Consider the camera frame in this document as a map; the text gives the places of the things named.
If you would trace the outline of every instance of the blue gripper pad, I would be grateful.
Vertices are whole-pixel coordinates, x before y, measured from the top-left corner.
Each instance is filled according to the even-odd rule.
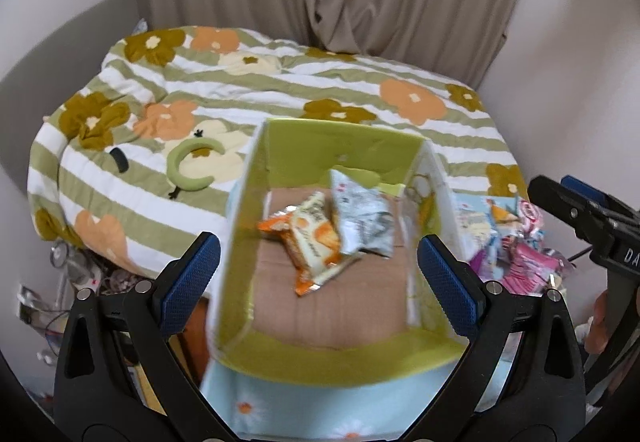
[[[156,279],[154,308],[164,339],[184,330],[193,309],[220,264],[220,241],[203,232],[175,262]]]
[[[569,175],[563,177],[562,180],[560,180],[560,185],[562,187],[566,187],[574,193],[578,193],[580,196],[586,198],[587,200],[596,202],[598,205],[601,205],[603,207],[607,206],[607,196],[605,193],[597,190],[594,187],[591,187],[588,184],[585,184],[583,181],[578,180],[575,177]]]
[[[478,276],[466,263],[456,260],[434,234],[420,240],[418,266],[455,332],[475,340],[486,306]]]

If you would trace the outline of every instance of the blue textured pad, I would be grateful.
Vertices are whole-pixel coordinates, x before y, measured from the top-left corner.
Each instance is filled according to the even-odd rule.
[[[473,341],[478,335],[478,305],[454,270],[426,237],[418,244],[418,266],[453,329],[459,336]]]
[[[184,330],[219,264],[220,241],[211,235],[191,260],[187,260],[187,266],[162,301],[160,334],[164,339]]]
[[[565,176],[560,180],[560,185],[572,190],[574,193],[578,193],[580,196],[585,197],[587,200],[592,200],[598,205],[603,207],[607,206],[607,198],[605,193],[585,184],[583,181],[578,180],[572,176]]]

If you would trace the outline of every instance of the headboard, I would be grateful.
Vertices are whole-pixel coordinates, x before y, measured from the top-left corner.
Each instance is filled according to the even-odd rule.
[[[105,0],[38,44],[0,79],[0,164],[26,194],[31,143],[50,115],[100,71],[139,20],[135,0]]]

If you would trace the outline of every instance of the daisy print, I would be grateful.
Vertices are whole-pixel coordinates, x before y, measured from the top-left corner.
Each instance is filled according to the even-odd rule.
[[[249,431],[263,421],[266,408],[264,402],[257,396],[241,393],[236,400],[235,414],[238,424],[245,426]]]
[[[331,438],[362,438],[371,434],[373,434],[373,430],[370,426],[364,425],[359,420],[349,420],[334,429],[331,433]]]

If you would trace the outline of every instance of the green and white striped blanket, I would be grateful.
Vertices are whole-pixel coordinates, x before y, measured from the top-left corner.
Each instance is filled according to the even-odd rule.
[[[387,127],[433,141],[454,191],[526,194],[513,155],[475,92],[409,65],[332,54],[250,30],[183,27],[116,43],[100,73],[36,136],[28,193],[47,240],[85,245],[117,265],[156,275],[201,231],[228,241],[227,202],[265,118]],[[166,156],[203,136],[180,165],[213,175],[176,190]]]

